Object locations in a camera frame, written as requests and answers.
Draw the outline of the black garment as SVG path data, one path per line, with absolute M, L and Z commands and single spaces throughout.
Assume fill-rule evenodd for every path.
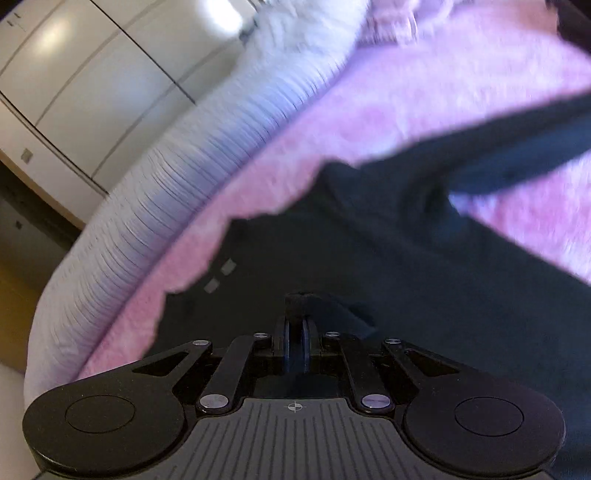
M 331 162 L 276 215 L 231 221 L 205 274 L 166 298 L 152 353 L 273 329 L 284 302 L 318 329 L 399 337 L 515 380 L 562 410 L 562 479 L 590 475 L 590 289 L 460 214 L 590 147 L 580 95 L 359 167 Z

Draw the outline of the pink floral bed sheet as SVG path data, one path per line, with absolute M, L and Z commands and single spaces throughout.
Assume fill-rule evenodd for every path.
M 228 222 L 276 213 L 322 162 L 382 158 L 421 139 L 587 91 L 590 57 L 562 40 L 541 1 L 475 1 L 416 44 L 363 48 L 332 86 L 186 227 L 82 369 L 91 376 L 139 359 L 169 292 L 204 274 Z

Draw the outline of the lilac crumpled cloth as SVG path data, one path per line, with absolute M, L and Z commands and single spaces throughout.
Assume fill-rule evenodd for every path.
M 413 44 L 446 23 L 456 5 L 451 0 L 372 1 L 358 44 Z

